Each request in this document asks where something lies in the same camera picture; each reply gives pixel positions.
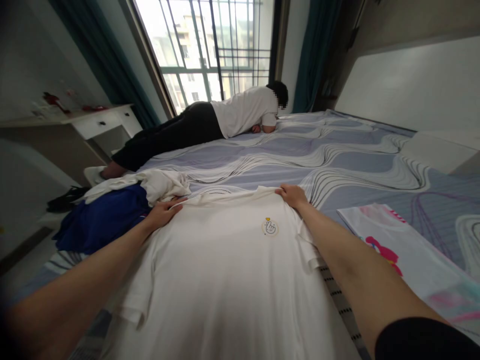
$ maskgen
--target black pants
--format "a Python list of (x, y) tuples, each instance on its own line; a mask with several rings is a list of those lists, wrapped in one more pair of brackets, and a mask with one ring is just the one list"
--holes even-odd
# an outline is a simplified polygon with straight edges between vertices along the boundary
[(171, 120), (137, 133), (112, 160), (125, 169), (137, 171), (155, 155), (223, 137), (212, 105), (198, 101)]

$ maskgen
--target hand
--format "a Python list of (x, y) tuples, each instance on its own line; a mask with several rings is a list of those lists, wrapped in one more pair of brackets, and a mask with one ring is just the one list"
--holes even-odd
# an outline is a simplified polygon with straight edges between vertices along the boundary
[(275, 194), (280, 195), (294, 209), (298, 209), (301, 205), (309, 204), (305, 192), (300, 186), (281, 184), (280, 188), (275, 190)]
[(157, 230), (158, 228), (164, 227), (169, 223), (169, 221), (174, 217), (174, 215), (183, 208), (182, 205), (177, 205), (175, 207), (172, 206), (185, 200), (187, 199), (174, 199), (168, 202), (157, 201), (156, 205), (150, 211), (145, 220), (142, 221), (142, 223), (145, 223), (145, 225), (148, 226), (152, 232)]

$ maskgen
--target foot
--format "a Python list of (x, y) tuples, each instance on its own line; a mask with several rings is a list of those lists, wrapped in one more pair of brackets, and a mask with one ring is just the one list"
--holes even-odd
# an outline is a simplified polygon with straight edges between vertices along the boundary
[(85, 175), (92, 188), (105, 181), (105, 179), (100, 175), (105, 168), (106, 166), (92, 166), (86, 167), (83, 170), (83, 175)]

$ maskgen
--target teal curtain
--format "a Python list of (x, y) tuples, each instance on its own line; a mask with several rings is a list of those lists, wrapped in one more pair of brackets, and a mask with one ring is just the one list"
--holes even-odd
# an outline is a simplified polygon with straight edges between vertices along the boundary
[(293, 113), (306, 113), (314, 104), (341, 5), (342, 0), (310, 0)]
[(134, 104), (144, 129), (160, 124), (96, 0), (49, 0), (112, 104)]

